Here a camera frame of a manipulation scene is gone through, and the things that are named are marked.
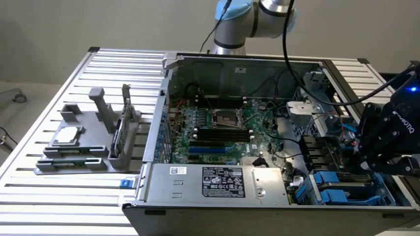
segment warning label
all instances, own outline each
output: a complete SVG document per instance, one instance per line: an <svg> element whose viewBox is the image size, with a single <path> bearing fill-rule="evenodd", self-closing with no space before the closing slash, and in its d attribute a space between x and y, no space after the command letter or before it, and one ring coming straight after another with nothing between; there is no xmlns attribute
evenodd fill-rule
<svg viewBox="0 0 420 236"><path fill-rule="evenodd" d="M244 198L242 168L202 167L202 196Z"/></svg>

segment slotted aluminum surface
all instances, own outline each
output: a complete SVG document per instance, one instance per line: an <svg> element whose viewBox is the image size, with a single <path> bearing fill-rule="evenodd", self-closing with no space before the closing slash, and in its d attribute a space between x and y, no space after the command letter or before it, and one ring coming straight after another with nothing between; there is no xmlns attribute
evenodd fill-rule
<svg viewBox="0 0 420 236"><path fill-rule="evenodd" d="M0 168L0 235L137 235L118 202L132 200L134 190L120 190L120 180L140 170L154 102L158 93L164 52L100 49L88 53L40 118ZM380 83L354 59L332 59L356 94L362 96ZM58 126L58 110L77 103L94 110L86 94L104 87L105 102L122 107L121 85L130 84L132 103L141 111L130 174L36 176L34 163ZM374 97L385 102L386 92Z"/></svg>

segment blue tab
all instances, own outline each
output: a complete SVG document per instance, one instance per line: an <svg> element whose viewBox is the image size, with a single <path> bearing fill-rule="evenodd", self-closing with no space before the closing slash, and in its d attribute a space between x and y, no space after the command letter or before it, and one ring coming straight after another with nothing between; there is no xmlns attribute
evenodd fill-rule
<svg viewBox="0 0 420 236"><path fill-rule="evenodd" d="M324 203L346 203L346 197L342 190L326 189L321 192Z"/></svg>
<svg viewBox="0 0 420 236"><path fill-rule="evenodd" d="M314 174L313 174L313 178L314 178L314 182L316 182L316 184L322 183L322 178L321 178L320 173L314 173Z"/></svg>
<svg viewBox="0 0 420 236"><path fill-rule="evenodd" d="M318 172L324 182L326 183L340 183L338 177L336 176L336 173L332 171L320 171Z"/></svg>
<svg viewBox="0 0 420 236"><path fill-rule="evenodd" d="M120 183L120 189L132 189L133 188L133 181L128 179L122 179Z"/></svg>
<svg viewBox="0 0 420 236"><path fill-rule="evenodd" d="M217 2L217 6L216 6L216 14L214 14L214 18L216 20L220 19L221 17L221 13L222 13L222 8L224 5L226 3L226 0L220 0ZM230 6L228 7L228 10L225 11L225 14L222 16L222 20L230 20L241 15L244 15L248 10L252 7L252 0L233 0L230 2Z"/></svg>

